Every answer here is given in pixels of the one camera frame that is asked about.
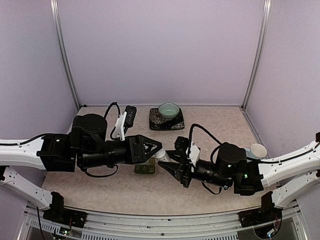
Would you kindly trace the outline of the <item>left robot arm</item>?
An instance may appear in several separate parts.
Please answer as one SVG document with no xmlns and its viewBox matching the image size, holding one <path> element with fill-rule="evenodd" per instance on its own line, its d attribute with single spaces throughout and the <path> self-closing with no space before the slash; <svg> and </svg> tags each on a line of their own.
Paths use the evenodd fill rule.
<svg viewBox="0 0 320 240">
<path fill-rule="evenodd" d="M 63 223 L 70 218 L 64 198 L 36 186 L 14 167 L 31 167 L 47 172 L 71 172 L 120 164 L 145 163 L 160 151 L 162 143 L 143 135 L 106 140 L 107 121 L 98 114 L 77 115 L 68 134 L 43 133 L 28 140 L 5 140 L 0 144 L 0 185 L 14 190 L 41 211 L 50 212 Z"/>
</svg>

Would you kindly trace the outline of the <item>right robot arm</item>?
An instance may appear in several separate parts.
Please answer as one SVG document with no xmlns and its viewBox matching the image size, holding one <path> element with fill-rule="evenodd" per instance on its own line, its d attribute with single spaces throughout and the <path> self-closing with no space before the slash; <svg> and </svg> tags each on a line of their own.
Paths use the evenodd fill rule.
<svg viewBox="0 0 320 240">
<path fill-rule="evenodd" d="M 188 138 L 179 136 L 174 150 L 160 150 L 155 154 L 160 167 L 170 173 L 185 188 L 191 180 L 198 180 L 219 190 L 233 188 L 235 194 L 252 196 L 271 185 L 290 179 L 261 198 L 256 218 L 266 222 L 276 209 L 283 209 L 320 182 L 320 135 L 303 148 L 271 159 L 250 158 L 244 148 L 224 142 L 216 147 L 210 161 L 200 159 L 200 149 Z"/>
</svg>

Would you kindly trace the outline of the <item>green three-compartment pill box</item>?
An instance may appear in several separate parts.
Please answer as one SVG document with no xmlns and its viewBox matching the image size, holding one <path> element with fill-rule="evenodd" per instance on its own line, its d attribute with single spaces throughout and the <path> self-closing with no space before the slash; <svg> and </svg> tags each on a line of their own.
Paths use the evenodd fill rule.
<svg viewBox="0 0 320 240">
<path fill-rule="evenodd" d="M 135 174 L 153 175 L 156 173 L 156 158 L 152 157 L 144 164 L 136 164 L 134 166 Z"/>
</svg>

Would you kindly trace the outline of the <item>white pill bottle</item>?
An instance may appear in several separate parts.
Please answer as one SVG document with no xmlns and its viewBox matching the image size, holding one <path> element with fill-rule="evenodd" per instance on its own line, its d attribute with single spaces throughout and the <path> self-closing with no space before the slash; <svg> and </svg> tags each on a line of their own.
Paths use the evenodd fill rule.
<svg viewBox="0 0 320 240">
<path fill-rule="evenodd" d="M 154 154 L 155 159 L 158 162 L 170 162 L 171 158 L 168 153 L 162 148 Z"/>
</svg>

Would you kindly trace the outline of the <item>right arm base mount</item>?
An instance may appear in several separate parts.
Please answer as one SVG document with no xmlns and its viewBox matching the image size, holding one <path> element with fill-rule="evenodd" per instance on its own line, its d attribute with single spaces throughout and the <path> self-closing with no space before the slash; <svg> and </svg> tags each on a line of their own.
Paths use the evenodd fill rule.
<svg viewBox="0 0 320 240">
<path fill-rule="evenodd" d="M 261 206 L 258 208 L 240 211 L 238 213 L 242 228 L 260 225 L 275 221 L 282 217 L 282 209 L 276 208 L 272 200 L 272 191 L 261 197 Z"/>
</svg>

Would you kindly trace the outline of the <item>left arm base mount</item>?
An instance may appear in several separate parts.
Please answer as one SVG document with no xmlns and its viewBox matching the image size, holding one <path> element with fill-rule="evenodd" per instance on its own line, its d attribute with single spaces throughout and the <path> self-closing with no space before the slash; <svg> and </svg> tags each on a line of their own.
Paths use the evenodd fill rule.
<svg viewBox="0 0 320 240">
<path fill-rule="evenodd" d="M 64 198 L 58 192 L 51 192 L 51 196 L 49 209 L 43 211 L 43 219 L 83 229 L 88 214 L 84 211 L 65 208 Z"/>
</svg>

